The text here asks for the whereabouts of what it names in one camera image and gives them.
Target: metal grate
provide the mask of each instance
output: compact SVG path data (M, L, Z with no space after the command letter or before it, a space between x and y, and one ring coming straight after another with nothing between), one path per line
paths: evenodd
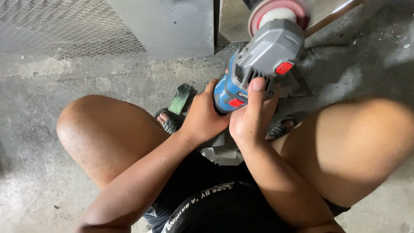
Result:
M0 36L55 58L145 51L105 0L0 0Z

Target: red button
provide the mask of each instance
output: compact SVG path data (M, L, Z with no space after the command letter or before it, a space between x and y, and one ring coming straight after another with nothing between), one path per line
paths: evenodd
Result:
M229 105L233 106L233 107L239 107L240 105L244 104L243 101L240 101L238 99L233 99L229 102Z
M276 68L276 73L284 75L293 67L289 62L282 63L279 67Z

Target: black slipper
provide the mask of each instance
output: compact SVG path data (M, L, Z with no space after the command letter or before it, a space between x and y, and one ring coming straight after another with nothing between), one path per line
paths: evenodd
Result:
M270 127L269 131L266 134L266 137L272 137L274 140L282 137L285 134L288 134L289 130L284 125L284 123L287 121L292 121L293 125L296 125L295 120L291 116L287 115L285 118L283 118L283 120L275 123L274 125L272 125L272 127Z
M177 130L180 129L180 125L178 124L178 121L171 116L171 114L167 111L168 108L161 109L154 115L154 118L157 119L161 113L165 113L170 116L170 119L166 120L164 124L162 124L162 128L165 130L165 132L169 134L175 133Z

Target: leg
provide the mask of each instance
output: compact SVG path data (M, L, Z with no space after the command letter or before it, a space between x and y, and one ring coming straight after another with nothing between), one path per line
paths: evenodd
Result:
M169 137L144 109L100 95L70 103L56 130L69 155L101 189Z
M324 198L350 207L410 154L414 115L385 99L342 101L314 112L272 145Z

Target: stained concrete floor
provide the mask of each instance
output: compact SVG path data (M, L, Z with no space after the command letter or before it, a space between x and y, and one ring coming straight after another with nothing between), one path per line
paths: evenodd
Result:
M280 114L309 113L366 94L414 107L414 5L394 3L397 7L384 7L361 27L349 46L307 51L303 66L315 97L283 100ZM180 84L202 90L209 79L219 77L235 49L230 45L211 57L174 61L154 61L147 53L59 61L18 49L3 50L0 231L72 232L99 192L56 136L56 120L70 101L101 94L153 114L169 105ZM413 219L414 158L337 217L348 233L412 233ZM145 226L140 220L134 232L144 232Z

